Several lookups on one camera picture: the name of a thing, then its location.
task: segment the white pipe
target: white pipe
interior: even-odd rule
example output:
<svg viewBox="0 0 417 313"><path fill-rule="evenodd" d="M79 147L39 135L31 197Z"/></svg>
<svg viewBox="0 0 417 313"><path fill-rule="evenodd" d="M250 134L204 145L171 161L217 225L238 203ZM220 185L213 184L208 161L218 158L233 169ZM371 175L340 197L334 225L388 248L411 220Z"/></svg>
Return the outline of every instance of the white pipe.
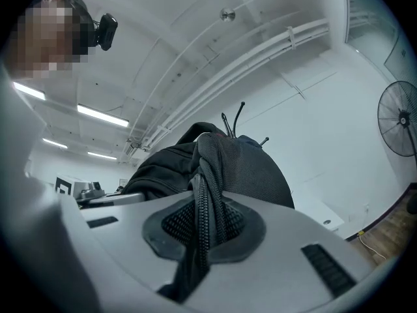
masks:
<svg viewBox="0 0 417 313"><path fill-rule="evenodd" d="M327 34L328 32L328 27L322 28L320 29L321 31L316 30L314 34L305 34L303 36L301 36L301 38L298 38L296 43L297 45L303 44L305 42L308 42L312 39L321 37L325 34ZM240 74L239 76L237 76L235 79L232 80L228 80L228 83L226 83L225 85L223 85L222 89L217 88L216 90L214 90L214 92L210 93L210 98L205 102L205 103L198 103L196 104L196 106L194 107L194 109L192 109L191 111L188 111L188 114L186 115L182 115L184 117L184 119L181 120L176 120L175 123L172 124L172 127L170 128L170 131L176 129L179 125L181 125L185 120L187 120L188 118L190 118L193 114L195 114L196 112L198 112L203 106L205 106L207 103L209 103L211 100L214 100L218 95L220 95L222 92L224 92L227 88L229 88L231 85L233 85L234 83L238 82L239 80L241 80L242 78L244 78L245 76L247 76L249 73L253 72L255 69L263 66L264 64L266 64L267 62L277 58L277 56L287 52L291 50L291 45L279 50L276 53L273 53L270 57L267 57L266 59L263 59L262 61L258 61L255 65L253 65L252 67L250 67L248 70L244 71L242 74ZM157 130L152 137L150 138L150 141L152 141L153 139L155 139L159 133L161 131ZM154 142L152 142L149 145L149 148L154 147L163 137L165 137L167 135L167 133L162 134L158 139L156 139Z"/></svg>
<svg viewBox="0 0 417 313"><path fill-rule="evenodd" d="M309 22L305 25L301 25L297 28L293 29L294 33L300 33L306 29L309 29L309 25L312 27L316 27L317 25L322 25L322 24L326 24L326 20L317 20L314 22ZM328 28L318 28L316 30L314 30L312 33L308 33L308 34L304 34L299 36L296 39L296 43L299 43L300 41L303 41L303 39L305 38L310 38L313 37L317 34L320 33L325 33L328 31ZM235 67L239 66L240 64L242 64L243 62L245 62L245 60L249 59L250 57L253 57L254 55L256 55L257 53L259 53L260 51L265 49L265 44L269 44L269 45L273 45L274 43L276 43L279 40L288 38L289 35L288 33L283 33L280 35L277 35L273 38L271 38L269 41L255 47L254 49L250 50L248 53L245 53L244 55L240 56L236 61L232 62L231 64L229 64L226 68L224 68L222 71L220 71L219 73L217 73L212 79L210 79L208 82L206 82L204 85L202 85L191 97L189 97L186 102L183 102L183 104L177 108L165 121L164 123L162 123L162 126L167 126L167 124L169 124L169 121L172 121L174 119L174 117L178 114L181 113L180 117L178 117L175 121L173 121L171 124L169 124L169 126L167 126L168 129L172 130L173 127L176 127L178 125L178 122L182 120L182 118L186 117L196 106L198 106L200 103L202 103L203 101L205 101L209 96L211 96L213 93L215 93L216 91L218 91L219 88L225 86L226 84L230 83L231 80L230 79L226 79L223 82L220 82L220 84L217 85L216 88L214 88L214 90L209 91L207 94L205 94L203 97L200 97L200 95L202 95L208 88L212 87L217 81L221 80L226 74L228 74L230 71L232 71ZM286 46L290 46L290 43L285 43L284 45L281 45L277 48L274 48L273 50L273 54L275 53L279 53L280 50L284 49ZM270 56L271 53L266 52L262 55L260 55L257 59L254 59L253 61L251 61L248 65L244 65L243 67L241 67L240 69L238 69L237 71L235 71L235 73L232 76L233 78L236 78L239 74L243 73L245 70L248 70L249 68L251 68L252 66L256 65L257 63L261 62L262 60L266 59L268 56ZM189 105L196 99L199 98L197 103L194 104L192 107L189 107ZM153 139L155 137L157 137L157 135L160 133L159 130L156 130L154 132L154 134L147 140L147 142L145 143L145 146L150 146L150 144L152 143Z"/></svg>
<svg viewBox="0 0 417 313"><path fill-rule="evenodd" d="M157 43L159 43L159 40L160 40L160 39L161 39L161 38L159 37L159 38L157 38L157 39L155 40L154 45L152 45L151 49L149 50L148 54L146 55L145 59L143 60L143 62L142 62L142 64L141 64L141 66L139 66L139 69L137 70L136 75L135 75L135 77L133 78L132 88L133 88L133 86L136 84L137 77L139 76L139 73L142 71L142 68L143 68L143 66L145 65L146 60L147 60L147 59L149 58L149 56L151 55L152 51L155 49L155 46L157 45Z"/></svg>
<svg viewBox="0 0 417 313"><path fill-rule="evenodd" d="M322 22L310 22L310 23L314 23L315 24L323 24ZM321 30L321 28L319 28L318 30L316 30L316 32L321 33L323 30ZM187 100L185 102L183 102L165 121L164 123L162 123L162 126L166 126L167 122L172 121L173 118L178 114L181 113L180 117L178 117L174 122L172 123L168 123L167 128L171 129L172 126L174 126L178 120L182 119L188 112L190 112L191 110L193 110L192 107L190 107L190 104L198 98L196 105L198 105L199 103L201 103L202 101L204 101L207 97L210 96L210 94L216 92L217 89L223 87L226 83L230 82L230 79L235 78L236 76L238 76L239 74L243 73L245 70L247 70L248 68L251 68L252 66L256 65L258 62L262 61L263 59L266 59L268 56L271 55L270 51L269 52L265 52L262 53L260 56L258 56L256 59L254 59L253 61L250 61L247 65L243 65L241 66L238 70L236 70L232 76L222 82L220 82L219 85L216 86L217 89L213 90L212 92L208 92L208 94L205 94L203 96L201 96L208 88L212 87L217 81L221 80L224 76L228 75L233 69L235 69L237 66L243 64L245 61L247 61L248 59L250 59L251 57L253 57L254 55L257 55L259 52L265 50L266 45L269 44L268 46L271 46L283 39L289 38L289 34L288 32L279 34L273 38L271 38L270 40L266 41L265 43L262 43L260 45L258 45L257 47L255 47L254 49L250 50L249 52L245 53L244 55L241 55L238 59L236 59L234 62L232 62L231 64L229 64L227 67L225 67L223 70L221 70L219 73L217 73L212 79L210 79L208 82L206 82L203 86L201 86L193 95L191 95L189 98L187 98ZM291 43L284 43L281 46L275 47L272 51L274 52L273 54L275 54L276 52L284 49L285 47L291 46ZM146 143L146 146L149 145L149 143L152 140L149 140Z"/></svg>
<svg viewBox="0 0 417 313"><path fill-rule="evenodd" d="M239 5L238 7L234 8L235 11L237 11L238 9L242 8L243 6L246 6L249 3L252 3L256 0L248 0L244 3L242 3L241 5ZM134 127L136 126L137 122L139 121L139 118L142 116L143 110L145 109L145 107L147 106L147 104L149 103L149 100L151 99L151 97L153 96L155 90L157 89L157 87L161 84L163 78L165 78L165 76L168 74L168 72L171 70L171 68L173 67L173 65L182 57L182 55L185 53L186 50L188 50L188 48L194 44L196 42L197 39L199 39L201 36L203 36L209 29L211 29L214 25L216 25L217 23L219 23L220 20L216 20L215 22L213 22L210 26L208 26L202 33L200 33L197 37L195 37L191 43L189 43L189 45L187 45L187 47L177 56L177 58L173 61L173 63L171 64L171 66L166 70L166 72L164 73L164 75L160 78L160 80L158 81L158 83L156 84L155 88L152 90L152 92L150 93L150 95L148 96L147 100L145 101L141 111L139 112L139 115L137 116L134 124L132 125L132 129L129 133L129 135L132 134Z"/></svg>
<svg viewBox="0 0 417 313"><path fill-rule="evenodd" d="M209 64L211 64L211 62L213 62L214 60L216 60L217 58L219 58L219 56L229 50L230 48L232 48L233 46L236 46L237 44L239 44L240 42L242 42L243 40L253 36L254 34L259 33L260 31L262 31L263 29L267 29L268 27L270 27L271 25L279 22L282 19L294 16L295 14L299 14L301 11L297 10L295 12L291 12L289 14L286 15L282 15L282 16L278 16L277 18L268 21L262 25L260 25L259 27L256 27L254 29L252 29L251 31L245 33L244 35L242 35L241 37L239 37L238 39L232 41L231 43L229 43L227 46L225 46L223 49L221 49L217 55L215 55L212 59L210 59L209 61L207 61L203 67L199 68L198 70L196 70L194 72L194 74L188 79L188 81L182 86L182 88L179 90L179 92L177 92L176 94L174 94L168 101L167 103L171 103L175 97L177 97L182 90L184 90L184 88L202 71L204 70L205 67L207 67ZM152 122L150 123L150 125L147 127L145 133L142 135L142 138L140 139L140 142L143 141L143 139L145 138L145 136L148 134L149 131L151 131L155 124L159 121L159 119L161 118L161 116L163 116L163 114L165 114L167 111L167 105L165 105L154 117L154 119L152 120Z"/></svg>

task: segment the zipper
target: zipper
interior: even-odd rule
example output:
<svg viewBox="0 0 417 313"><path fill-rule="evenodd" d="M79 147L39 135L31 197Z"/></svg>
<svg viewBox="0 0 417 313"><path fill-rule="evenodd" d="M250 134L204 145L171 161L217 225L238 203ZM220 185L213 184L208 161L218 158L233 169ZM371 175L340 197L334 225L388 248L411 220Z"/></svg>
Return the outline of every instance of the zipper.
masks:
<svg viewBox="0 0 417 313"><path fill-rule="evenodd" d="M210 249L210 233L209 233L209 197L207 192L207 184L204 176L200 175L199 192L198 192L198 257L201 272L204 275L209 266L207 263L207 254Z"/></svg>

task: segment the wall baseboard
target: wall baseboard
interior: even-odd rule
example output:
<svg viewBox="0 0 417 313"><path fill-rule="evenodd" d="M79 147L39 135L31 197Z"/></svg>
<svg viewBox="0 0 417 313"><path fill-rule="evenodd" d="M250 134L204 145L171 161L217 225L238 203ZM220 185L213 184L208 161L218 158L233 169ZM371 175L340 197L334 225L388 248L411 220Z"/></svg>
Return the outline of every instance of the wall baseboard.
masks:
<svg viewBox="0 0 417 313"><path fill-rule="evenodd" d="M395 207L399 204L399 202L401 202L403 200L403 198L405 197L405 195L407 195L407 193L410 190L414 190L417 189L417 182L412 182L410 183L410 185L405 189L405 191L402 193L402 195L395 201L395 203L388 209L386 210L379 218L377 218L376 220L374 220L370 225L366 226L363 231L367 232L369 231L372 227L376 226L382 219L384 219L386 216L388 216L388 214L395 209ZM348 237L347 239L345 239L346 241L352 241L353 239L356 239L359 235L357 233L355 233L354 235Z"/></svg>

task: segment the black mesh panel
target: black mesh panel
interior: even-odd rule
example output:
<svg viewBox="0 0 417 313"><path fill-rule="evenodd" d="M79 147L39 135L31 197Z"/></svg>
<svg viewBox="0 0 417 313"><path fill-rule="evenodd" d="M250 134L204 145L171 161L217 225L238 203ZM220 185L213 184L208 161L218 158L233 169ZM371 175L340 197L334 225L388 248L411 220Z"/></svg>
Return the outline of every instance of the black mesh panel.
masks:
<svg viewBox="0 0 417 313"><path fill-rule="evenodd" d="M234 239L242 233L245 226L245 221L242 213L234 208L224 204L225 206L225 228L227 240Z"/></svg>
<svg viewBox="0 0 417 313"><path fill-rule="evenodd" d="M195 233L194 202L166 217L162 221L162 228L184 246L188 246Z"/></svg>

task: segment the floor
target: floor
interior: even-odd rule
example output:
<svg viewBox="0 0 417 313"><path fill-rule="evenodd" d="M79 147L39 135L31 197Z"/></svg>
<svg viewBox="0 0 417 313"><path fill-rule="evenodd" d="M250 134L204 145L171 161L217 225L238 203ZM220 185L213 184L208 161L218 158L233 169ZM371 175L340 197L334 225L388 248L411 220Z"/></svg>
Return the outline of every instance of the floor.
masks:
<svg viewBox="0 0 417 313"><path fill-rule="evenodd" d="M375 249L387 259L399 256L417 225L417 215L410 215L407 210L407 202L411 196L417 194L417 190L409 190L397 206L376 226L361 235L362 241ZM366 248L356 238L350 242L371 264L376 267L385 260L376 253Z"/></svg>

